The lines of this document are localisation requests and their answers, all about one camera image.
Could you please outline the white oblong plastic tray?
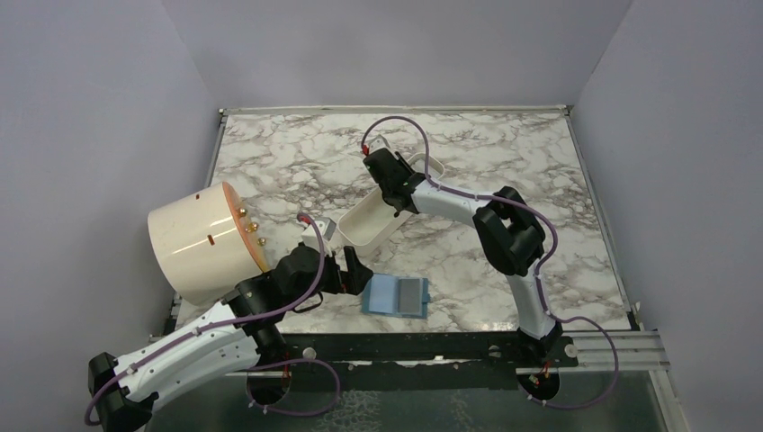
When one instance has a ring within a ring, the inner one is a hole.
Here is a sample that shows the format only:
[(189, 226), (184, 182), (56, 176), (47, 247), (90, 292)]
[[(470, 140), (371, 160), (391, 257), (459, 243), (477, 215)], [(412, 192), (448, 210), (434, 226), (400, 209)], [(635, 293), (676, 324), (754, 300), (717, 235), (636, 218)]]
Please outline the white oblong plastic tray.
[[(444, 165), (433, 157), (425, 158), (424, 154), (417, 153), (413, 157), (403, 159), (415, 171), (423, 174), (425, 163), (428, 162), (430, 175), (434, 179), (444, 174)], [(382, 200), (382, 192), (376, 185), (371, 193), (339, 218), (337, 229), (342, 244), (354, 247), (360, 257), (371, 255), (411, 216), (408, 211), (403, 211), (399, 216), (395, 216), (394, 213), (395, 209)]]

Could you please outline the blue leather card holder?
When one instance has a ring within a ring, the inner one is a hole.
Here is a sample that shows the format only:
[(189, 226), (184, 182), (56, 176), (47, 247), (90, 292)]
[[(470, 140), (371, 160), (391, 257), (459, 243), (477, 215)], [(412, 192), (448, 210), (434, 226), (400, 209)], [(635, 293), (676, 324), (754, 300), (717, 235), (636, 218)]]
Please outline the blue leather card holder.
[[(398, 283), (403, 278), (420, 278), (424, 281), (422, 290), (422, 310), (419, 315), (398, 313)], [(366, 285), (361, 304), (361, 313), (382, 315), (395, 318), (421, 319), (427, 318), (427, 306), (430, 303), (428, 293), (429, 280), (424, 277), (404, 277), (392, 274), (374, 274)]]

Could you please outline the grey card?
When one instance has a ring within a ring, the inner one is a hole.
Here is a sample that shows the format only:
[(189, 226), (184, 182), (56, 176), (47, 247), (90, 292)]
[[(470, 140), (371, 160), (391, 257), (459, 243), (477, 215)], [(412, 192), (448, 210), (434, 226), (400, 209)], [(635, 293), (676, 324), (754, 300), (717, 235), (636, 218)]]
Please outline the grey card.
[(422, 310), (424, 281), (420, 278), (403, 278), (398, 283), (398, 313), (419, 315)]

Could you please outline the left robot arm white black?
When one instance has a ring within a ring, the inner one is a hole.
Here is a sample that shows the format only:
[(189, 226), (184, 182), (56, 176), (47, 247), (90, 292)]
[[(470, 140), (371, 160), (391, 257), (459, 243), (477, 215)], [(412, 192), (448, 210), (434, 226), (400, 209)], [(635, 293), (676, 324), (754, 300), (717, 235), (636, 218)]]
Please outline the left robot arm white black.
[(276, 267), (237, 283), (201, 317), (127, 355), (101, 353), (88, 363), (92, 395), (85, 423), (104, 431), (136, 431), (154, 411), (223, 374), (250, 366), (285, 367), (290, 349), (276, 327), (288, 312), (324, 294), (360, 294), (373, 271), (352, 247), (346, 268), (333, 252), (300, 243)]

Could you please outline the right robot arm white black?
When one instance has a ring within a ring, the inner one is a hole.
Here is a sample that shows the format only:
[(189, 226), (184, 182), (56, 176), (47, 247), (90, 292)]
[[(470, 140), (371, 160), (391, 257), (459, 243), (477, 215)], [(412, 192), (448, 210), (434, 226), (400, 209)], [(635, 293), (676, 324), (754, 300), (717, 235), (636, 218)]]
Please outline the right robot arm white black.
[(486, 195), (439, 184), (417, 172), (399, 153), (363, 146), (364, 165), (397, 213), (411, 212), (457, 221), (476, 230), (489, 264), (507, 278), (519, 317), (519, 354), (529, 365), (551, 359), (561, 324), (551, 316), (535, 266), (546, 235), (519, 192), (505, 186)]

